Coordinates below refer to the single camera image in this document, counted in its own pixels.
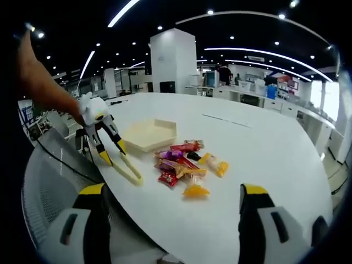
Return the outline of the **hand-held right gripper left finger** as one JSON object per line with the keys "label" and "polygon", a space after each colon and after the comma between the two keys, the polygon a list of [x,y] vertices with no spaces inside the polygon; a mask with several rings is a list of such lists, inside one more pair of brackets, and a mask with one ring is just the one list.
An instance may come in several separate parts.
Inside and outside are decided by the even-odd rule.
{"label": "hand-held right gripper left finger", "polygon": [[79,192],[72,208],[51,223],[41,244],[45,263],[111,263],[105,183]]}

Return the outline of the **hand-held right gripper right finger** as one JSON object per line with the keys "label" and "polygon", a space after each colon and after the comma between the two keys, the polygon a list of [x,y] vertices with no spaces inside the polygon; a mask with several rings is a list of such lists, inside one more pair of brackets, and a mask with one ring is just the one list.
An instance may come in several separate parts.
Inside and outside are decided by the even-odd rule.
{"label": "hand-held right gripper right finger", "polygon": [[239,263],[300,263],[328,230],[324,217],[318,216],[308,244],[299,222],[254,184],[241,184],[239,214]]}

